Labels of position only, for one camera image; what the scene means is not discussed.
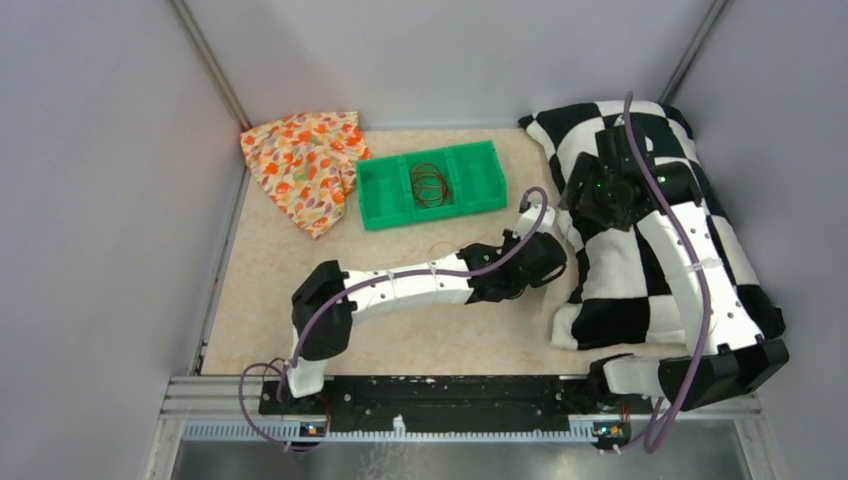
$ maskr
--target floral cloth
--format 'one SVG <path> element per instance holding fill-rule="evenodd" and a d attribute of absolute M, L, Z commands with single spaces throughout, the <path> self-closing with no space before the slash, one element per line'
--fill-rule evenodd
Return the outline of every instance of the floral cloth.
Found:
<path fill-rule="evenodd" d="M 345 211 L 354 162 L 371 155 L 357 112 L 301 113 L 241 134 L 253 178 L 298 227 L 318 238 Z"/>

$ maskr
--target purple cable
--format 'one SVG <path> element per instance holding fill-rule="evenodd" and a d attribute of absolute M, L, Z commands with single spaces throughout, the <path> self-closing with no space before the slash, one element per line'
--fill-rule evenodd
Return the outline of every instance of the purple cable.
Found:
<path fill-rule="evenodd" d="M 244 419 L 247 421 L 247 424 L 250 426 L 250 428 L 252 428 L 260 437 L 264 438 L 265 440 L 268 440 L 269 442 L 273 443 L 274 445 L 280 445 L 280 446 L 283 446 L 283 447 L 289 446 L 289 444 L 287 442 L 277 440 L 277 439 L 271 437 L 270 435 L 267 435 L 265 432 L 263 432 L 262 430 L 259 429 L 259 427 L 253 422 L 253 420 L 250 419 L 250 416 L 247 412 L 247 406 L 244 403 L 244 392 L 243 392 L 244 391 L 244 381 L 245 381 L 245 378 L 247 377 L 247 373 L 250 370 L 257 368 L 257 367 L 268 366 L 270 369 L 273 369 L 275 372 L 277 372 L 279 374 L 280 383 L 277 385 L 276 396 L 277 396 L 277 401 L 281 402 L 282 401 L 282 395 L 283 395 L 283 386 L 286 383 L 286 377 L 288 375 L 289 368 L 297 367 L 297 360 L 298 360 L 298 358 L 300 358 L 300 353 L 303 350 L 303 344 L 306 341 L 306 338 L 309 336 L 309 333 L 312 331 L 312 329 L 315 327 L 315 324 L 318 323 L 318 320 L 321 319 L 321 317 L 324 315 L 324 313 L 326 313 L 327 310 L 329 310 L 330 307 L 332 307 L 337 301 L 342 300 L 346 296 L 350 295 L 351 293 L 353 293 L 353 292 L 355 292 L 359 289 L 362 289 L 362 288 L 365 288 L 365 287 L 370 287 L 371 285 L 376 285 L 378 283 L 385 282 L 385 281 L 391 280 L 393 278 L 406 278 L 406 277 L 414 277 L 414 276 L 418 276 L 418 275 L 422 275 L 422 276 L 425 276 L 425 275 L 426 276 L 448 275 L 448 276 L 453 276 L 453 277 L 476 277 L 476 276 L 485 275 L 485 274 L 490 273 L 494 270 L 497 270 L 498 268 L 503 266 L 506 262 L 508 262 L 512 257 L 514 257 L 518 253 L 519 250 L 524 248 L 524 246 L 527 245 L 527 242 L 530 241 L 530 237 L 532 237 L 533 234 L 536 233 L 536 231 L 539 230 L 539 226 L 542 225 L 542 221 L 544 220 L 545 213 L 547 213 L 547 209 L 548 209 L 548 195 L 547 195 L 547 193 L 545 193 L 545 190 L 542 187 L 538 187 L 538 186 L 533 186 L 533 187 L 528 188 L 524 192 L 524 195 L 521 197 L 521 204 L 522 205 L 526 204 L 527 198 L 533 192 L 538 193 L 542 197 L 542 205 L 541 205 L 541 210 L 540 210 L 539 216 L 536 218 L 536 221 L 533 222 L 533 225 L 530 227 L 530 230 L 527 232 L 527 234 L 524 235 L 524 237 L 522 237 L 521 240 L 519 240 L 518 243 L 513 248 L 511 248 L 501 258 L 499 258 L 497 261 L 495 261 L 491 265 L 485 266 L 483 268 L 479 268 L 477 270 L 466 271 L 466 272 L 459 271 L 459 270 L 419 269 L 419 270 L 407 270 L 407 271 L 404 271 L 404 272 L 398 272 L 398 273 L 395 273 L 391 276 L 381 275 L 379 277 L 374 277 L 374 278 L 369 278 L 368 280 L 363 280 L 362 282 L 359 282 L 355 285 L 352 285 L 352 286 L 340 291 L 339 293 L 330 297 L 330 299 L 327 300 L 326 302 L 324 302 L 323 305 L 318 307 L 318 310 L 315 311 L 315 313 L 312 315 L 312 317 L 309 318 L 309 321 L 306 322 L 306 326 L 303 327 L 303 332 L 298 337 L 297 345 L 295 345 L 294 352 L 292 353 L 291 361 L 288 364 L 286 364 L 283 367 L 282 370 L 280 370 L 277 367 L 274 367 L 273 365 L 270 365 L 270 364 L 254 363 L 254 364 L 248 366 L 247 368 L 245 368 L 244 371 L 242 372 L 241 378 L 239 379 L 239 391 L 238 391 L 238 393 L 239 393 L 239 405 L 241 407 L 241 413 L 242 413 L 242 415 L 244 415 Z"/>
<path fill-rule="evenodd" d="M 642 157 L 642 153 L 639 151 L 639 147 L 636 144 L 636 136 L 633 134 L 633 123 L 630 119 L 630 104 L 632 102 L 633 92 L 629 91 L 624 99 L 623 114 L 624 132 L 627 135 L 627 143 L 630 144 L 630 150 L 633 152 L 633 156 L 636 159 L 636 163 L 639 165 L 639 170 L 641 170 L 642 175 L 645 177 L 645 181 L 648 183 L 648 187 L 651 189 L 651 192 L 653 192 L 657 202 L 660 204 L 660 207 L 668 217 L 669 222 L 671 222 L 671 225 L 680 237 L 680 240 L 683 243 L 683 248 L 689 256 L 689 260 L 693 265 L 698 264 L 700 260 L 698 259 L 697 252 L 695 252 L 695 246 L 692 245 L 691 240 L 689 240 L 689 237 L 686 235 L 686 230 L 683 228 L 683 225 L 680 223 L 677 215 L 675 215 L 672 211 L 671 205 L 668 204 L 668 200 L 666 200 L 665 196 L 663 196 L 660 186 L 657 184 L 653 175 L 651 175 L 651 171 L 648 169 L 648 164 L 645 162 L 645 159 Z M 701 302 L 703 303 L 701 331 L 698 334 L 698 342 L 695 344 L 695 350 L 692 352 L 692 361 L 689 363 L 689 368 L 686 370 L 686 375 L 683 377 L 683 382 L 680 384 L 680 390 L 677 393 L 677 398 L 675 398 L 671 407 L 666 410 L 662 418 L 657 419 L 660 413 L 660 407 L 665 400 L 663 397 L 658 398 L 657 404 L 654 407 L 654 411 L 651 414 L 651 419 L 648 421 L 648 426 L 645 428 L 645 431 L 633 437 L 630 440 L 630 443 L 619 448 L 619 450 L 627 450 L 629 447 L 636 445 L 640 438 L 644 437 L 643 444 L 645 451 L 648 453 L 656 452 L 671 433 L 674 420 L 677 418 L 677 414 L 680 413 L 683 402 L 689 394 L 689 389 L 692 387 L 692 382 L 695 380 L 695 374 L 698 372 L 698 366 L 701 363 L 701 357 L 704 354 L 704 347 L 707 345 L 707 337 L 710 333 L 710 287 L 707 284 L 707 276 L 704 274 L 703 270 L 695 270 L 695 275 L 698 277 L 698 284 L 701 287 Z M 662 426 L 660 427 L 660 431 L 657 436 L 654 437 L 654 428 L 658 423 L 661 423 Z"/>

